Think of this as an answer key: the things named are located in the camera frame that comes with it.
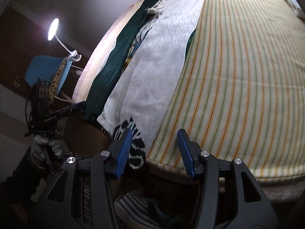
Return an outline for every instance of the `hand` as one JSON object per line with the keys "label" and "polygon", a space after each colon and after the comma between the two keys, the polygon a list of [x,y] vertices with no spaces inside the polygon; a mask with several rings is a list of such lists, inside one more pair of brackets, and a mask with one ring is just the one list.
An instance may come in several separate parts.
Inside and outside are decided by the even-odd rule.
{"label": "hand", "polygon": [[[62,129],[58,125],[55,133],[61,134]],[[63,145],[61,144],[61,138],[56,135],[46,134],[46,133],[38,133],[33,136],[33,144],[30,152],[30,157],[32,162],[36,166],[43,166],[45,162],[45,154],[43,152],[43,147],[51,147],[52,151],[57,157],[61,156]]]}

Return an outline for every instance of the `striped bedsheet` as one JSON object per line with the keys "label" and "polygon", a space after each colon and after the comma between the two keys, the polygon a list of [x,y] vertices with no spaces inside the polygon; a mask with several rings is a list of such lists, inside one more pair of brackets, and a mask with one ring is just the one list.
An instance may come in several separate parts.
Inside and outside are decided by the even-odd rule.
{"label": "striped bedsheet", "polygon": [[285,0],[205,0],[147,161],[185,174],[184,128],[217,158],[240,157],[260,182],[305,173],[305,24]]}

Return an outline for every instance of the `striped slipper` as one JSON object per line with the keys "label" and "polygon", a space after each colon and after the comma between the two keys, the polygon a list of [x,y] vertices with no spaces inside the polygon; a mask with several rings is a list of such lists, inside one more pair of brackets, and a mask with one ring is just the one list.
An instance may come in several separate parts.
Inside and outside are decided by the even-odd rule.
{"label": "striped slipper", "polygon": [[149,217],[148,201],[132,191],[118,197],[114,202],[117,216],[132,229],[161,229],[159,224]]}

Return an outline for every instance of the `black sleeve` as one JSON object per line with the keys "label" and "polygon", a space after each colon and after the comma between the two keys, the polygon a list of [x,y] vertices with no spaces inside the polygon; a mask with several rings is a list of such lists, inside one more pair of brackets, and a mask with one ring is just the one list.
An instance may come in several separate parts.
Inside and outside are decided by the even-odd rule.
{"label": "black sleeve", "polygon": [[20,204],[27,211],[32,205],[31,196],[36,193],[36,187],[44,174],[43,171],[39,171],[31,165],[30,150],[30,148],[27,149],[13,175],[0,183],[0,190],[6,201],[11,204]]}

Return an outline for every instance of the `black cable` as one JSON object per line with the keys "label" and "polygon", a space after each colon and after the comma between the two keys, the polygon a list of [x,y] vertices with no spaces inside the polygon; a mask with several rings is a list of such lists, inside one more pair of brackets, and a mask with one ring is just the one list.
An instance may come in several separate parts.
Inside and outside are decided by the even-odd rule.
{"label": "black cable", "polygon": [[63,140],[64,142],[66,142],[67,146],[69,147],[69,149],[70,149],[71,152],[72,152],[73,157],[75,157],[75,153],[74,153],[74,151],[73,151],[71,145],[64,139],[63,136],[61,136],[61,135],[58,134],[58,133],[50,132],[50,131],[32,130],[31,127],[30,127],[29,121],[30,121],[30,119],[31,119],[32,112],[33,112],[33,110],[34,110],[34,108],[35,108],[35,106],[36,106],[36,104],[37,104],[37,102],[38,102],[37,92],[38,92],[39,81],[40,81],[40,80],[43,81],[41,78],[39,78],[39,79],[37,80],[37,85],[36,85],[36,99],[35,99],[34,105],[32,106],[31,112],[30,112],[30,114],[29,114],[29,118],[27,117],[27,102],[28,102],[28,100],[29,100],[29,98],[30,98],[30,96],[31,96],[31,93],[32,93],[32,90],[33,90],[33,87],[34,87],[34,86],[31,87],[30,92],[29,92],[29,94],[28,94],[28,96],[27,96],[27,99],[26,99],[26,101],[25,101],[25,120],[26,120],[26,125],[27,125],[27,128],[28,128],[29,131],[28,131],[24,136],[25,136],[25,137],[28,137],[28,136],[30,136],[30,135],[33,134],[33,133],[49,133],[49,134],[58,136],[58,137],[60,138],[60,140]]}

